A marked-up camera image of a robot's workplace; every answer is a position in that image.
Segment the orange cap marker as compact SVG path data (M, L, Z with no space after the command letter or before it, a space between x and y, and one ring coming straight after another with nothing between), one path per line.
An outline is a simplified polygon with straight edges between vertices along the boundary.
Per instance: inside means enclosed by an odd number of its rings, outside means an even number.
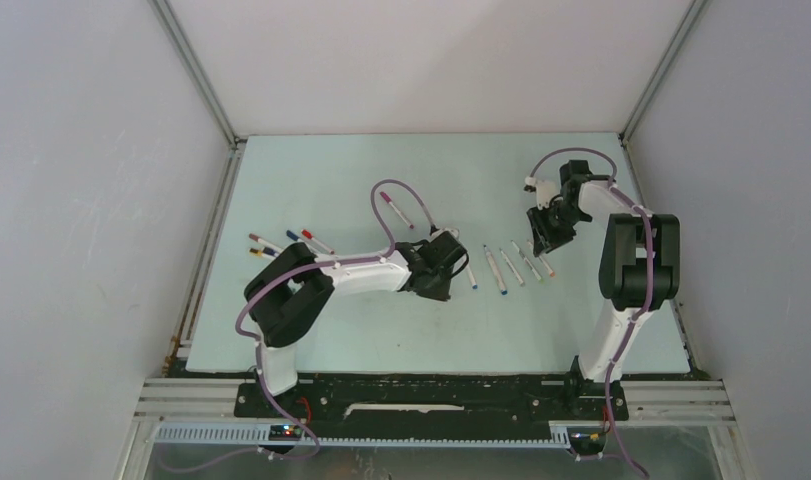
M528 240L527 245L528 245L529 250L531 251L532 255L543 265L547 275L550 278L555 278L556 277L556 272L553 269L553 267L549 264L549 262L546 260L546 258L542 254L536 255L536 253L535 253L535 245L534 245L533 241Z

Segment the light blue marker body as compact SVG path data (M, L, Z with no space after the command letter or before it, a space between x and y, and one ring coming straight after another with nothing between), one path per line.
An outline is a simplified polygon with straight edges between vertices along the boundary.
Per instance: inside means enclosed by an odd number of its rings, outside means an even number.
M470 265L467 265L465 267L465 272L467 274L467 277L468 277L468 280L470 282L471 288L473 290L477 290L479 285L478 285L477 279L475 277L475 274L474 274L474 272L472 270L472 267Z

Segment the red cap marker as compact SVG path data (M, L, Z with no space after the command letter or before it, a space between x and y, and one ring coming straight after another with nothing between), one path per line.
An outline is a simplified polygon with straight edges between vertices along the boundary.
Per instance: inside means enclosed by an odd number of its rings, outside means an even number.
M301 234L305 239L310 240L313 244L315 244L322 252L324 252L326 254L330 254L330 255L335 254L335 251L330 246L326 245L322 240L320 240L318 237L314 236L307 229L303 229L301 231Z

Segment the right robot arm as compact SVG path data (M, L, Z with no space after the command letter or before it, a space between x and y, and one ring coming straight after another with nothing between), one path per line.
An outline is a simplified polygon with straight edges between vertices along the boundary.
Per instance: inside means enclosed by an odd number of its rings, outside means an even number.
M570 243L579 223L597 223L604 230L598 269L603 307L562 392L566 411L587 418L603 403L596 384L607 388L621 378L641 327L678 292L680 221L671 214L652 213L624 193L613 177L593 173L584 160L562 165L558 182L529 175L524 189L536 196L535 206L526 213L534 255Z

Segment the purple cap marker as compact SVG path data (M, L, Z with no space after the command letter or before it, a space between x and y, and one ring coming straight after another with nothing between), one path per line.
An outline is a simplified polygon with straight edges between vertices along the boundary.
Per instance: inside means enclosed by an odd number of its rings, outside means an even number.
M404 213L403 210L394 202L392 197L385 191L379 193L380 197L387 204L387 206L395 213L395 215L410 229L414 230L415 225L411 219Z

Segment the green cap marker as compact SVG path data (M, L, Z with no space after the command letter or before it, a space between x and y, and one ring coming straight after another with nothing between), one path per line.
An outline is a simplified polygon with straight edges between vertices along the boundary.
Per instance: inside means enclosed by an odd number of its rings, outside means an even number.
M542 275L537 270L537 268L534 266L534 264L530 261L530 259L526 256L526 254L523 252L522 248L514 240L511 241L511 244L512 244L513 248L515 249L515 251L517 252L517 254L521 257L521 259L522 259L523 263L525 264L525 266L530 270L530 272L532 273L532 275L536 279L536 281L537 282L542 282L543 281Z

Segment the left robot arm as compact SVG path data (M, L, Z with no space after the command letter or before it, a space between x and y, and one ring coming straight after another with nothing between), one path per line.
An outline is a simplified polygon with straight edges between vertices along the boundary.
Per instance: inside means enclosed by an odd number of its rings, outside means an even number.
M369 292L404 292L446 302L452 280L470 256L449 232L418 242L396 242L363 256L318 255L294 243L245 287L238 334L255 342L259 404L285 416L297 403L296 350L329 301Z

